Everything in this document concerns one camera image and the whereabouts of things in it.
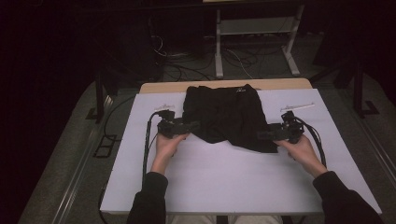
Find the folded black garment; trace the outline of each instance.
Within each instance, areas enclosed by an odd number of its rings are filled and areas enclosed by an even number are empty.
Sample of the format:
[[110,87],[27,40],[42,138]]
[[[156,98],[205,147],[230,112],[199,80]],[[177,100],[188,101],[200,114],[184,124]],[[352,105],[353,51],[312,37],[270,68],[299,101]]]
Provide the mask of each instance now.
[[183,122],[200,121],[201,128],[192,133],[207,143],[228,140],[253,151],[277,152],[272,141],[257,138],[257,132],[269,131],[269,127],[262,101],[248,84],[218,89],[188,87],[183,109]]

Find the hand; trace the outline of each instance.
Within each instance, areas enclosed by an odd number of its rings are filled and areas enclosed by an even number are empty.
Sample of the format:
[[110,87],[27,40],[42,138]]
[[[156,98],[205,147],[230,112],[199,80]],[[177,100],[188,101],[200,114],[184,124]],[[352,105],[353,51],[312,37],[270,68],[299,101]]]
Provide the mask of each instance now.
[[189,133],[178,135],[175,138],[169,139],[162,134],[157,135],[157,152],[154,162],[151,166],[151,172],[165,174],[166,167],[170,159],[177,151],[178,144],[189,136]]
[[289,155],[299,162],[314,178],[326,173],[327,168],[320,162],[309,139],[302,135],[299,142],[292,144],[288,141],[274,141],[280,147],[288,150]]

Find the gray floor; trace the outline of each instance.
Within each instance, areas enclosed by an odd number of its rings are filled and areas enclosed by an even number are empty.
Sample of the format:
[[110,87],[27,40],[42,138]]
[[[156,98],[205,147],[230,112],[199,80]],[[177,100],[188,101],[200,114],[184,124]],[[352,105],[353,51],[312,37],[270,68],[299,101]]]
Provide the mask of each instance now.
[[[254,78],[292,77],[286,60],[280,52],[286,39],[285,36],[275,35],[226,39],[223,42],[223,54],[233,65],[229,64],[226,59],[223,60],[224,79],[249,79],[249,76]],[[312,77],[323,69],[312,65],[320,41],[321,35],[306,35],[297,38],[292,53],[302,72],[302,77]],[[228,50],[238,55],[244,62],[246,71],[232,53],[227,54],[230,52]],[[212,59],[213,46],[209,45],[208,52],[212,53],[206,54],[198,61],[188,56],[174,57],[170,62],[188,66],[190,69],[199,69],[199,72],[213,79],[215,74]],[[164,70],[163,81],[206,79],[201,74],[189,70],[183,70],[184,74],[180,73],[173,65],[166,66]],[[334,75],[315,83],[314,88],[319,89],[346,146],[377,199],[383,211],[381,217],[384,222],[396,223],[396,215],[393,213],[396,211],[396,189],[394,182],[389,180],[391,174],[384,169],[386,165],[391,166],[392,162],[396,162],[394,137],[396,136],[394,125],[396,124],[396,109],[387,100],[378,84],[365,76],[364,100],[372,101],[380,114],[366,116],[365,119],[358,118],[351,109],[353,87],[350,86],[346,90],[335,89],[332,86]],[[94,85],[92,84],[82,94],[25,208],[20,223],[103,223],[98,213],[98,202],[117,156],[119,143],[114,146],[111,156],[107,159],[97,159],[92,155],[102,138],[107,118],[109,118],[106,126],[107,133],[116,134],[118,139],[127,137],[122,134],[133,104],[133,99],[130,98],[134,94],[135,90],[125,89],[120,90],[117,97],[108,98],[105,119],[99,124],[96,124],[94,120],[86,119],[89,110],[95,107]],[[389,157],[385,164],[379,159],[384,156],[384,154],[377,153],[379,147]],[[126,216],[104,214],[104,217],[107,223],[125,223],[126,220]],[[304,223],[323,223],[323,216],[307,217]]]

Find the desk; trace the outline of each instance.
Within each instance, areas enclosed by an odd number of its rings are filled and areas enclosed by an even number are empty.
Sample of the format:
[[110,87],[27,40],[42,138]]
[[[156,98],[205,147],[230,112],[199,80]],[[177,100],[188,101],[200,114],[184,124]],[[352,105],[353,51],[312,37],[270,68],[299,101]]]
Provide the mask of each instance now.
[[[135,98],[101,211],[129,213],[134,195],[141,189],[146,124],[155,107],[173,105],[176,116],[180,117],[185,97],[183,91],[188,85],[205,84],[215,88],[246,83],[263,90],[270,87],[271,90],[258,91],[269,123],[281,121],[280,108],[285,105],[314,102],[315,106],[296,110],[295,115],[320,133],[329,169],[335,171],[349,188],[356,190],[375,211],[381,212],[318,90],[312,89],[309,82],[301,78],[143,86]],[[276,90],[282,86],[291,89]],[[154,117],[153,126],[159,121]],[[151,130],[150,136],[154,136],[156,129]],[[155,149],[152,148],[148,167],[154,154]],[[227,141],[208,144],[192,134],[180,143],[166,176],[169,186],[165,200],[170,214],[307,215],[322,212],[321,199],[312,186],[312,177],[288,157],[284,148],[275,154],[257,153],[234,147]]]

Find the person's right hand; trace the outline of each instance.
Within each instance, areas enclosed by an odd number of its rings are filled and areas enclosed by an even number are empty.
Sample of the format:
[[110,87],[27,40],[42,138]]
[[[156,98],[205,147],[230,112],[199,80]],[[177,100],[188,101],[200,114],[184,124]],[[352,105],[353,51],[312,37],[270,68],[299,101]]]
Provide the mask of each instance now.
[[299,162],[314,178],[326,173],[327,168],[320,162],[309,139],[302,135],[299,142],[292,144],[288,141],[274,141],[280,147],[288,150],[290,156]]

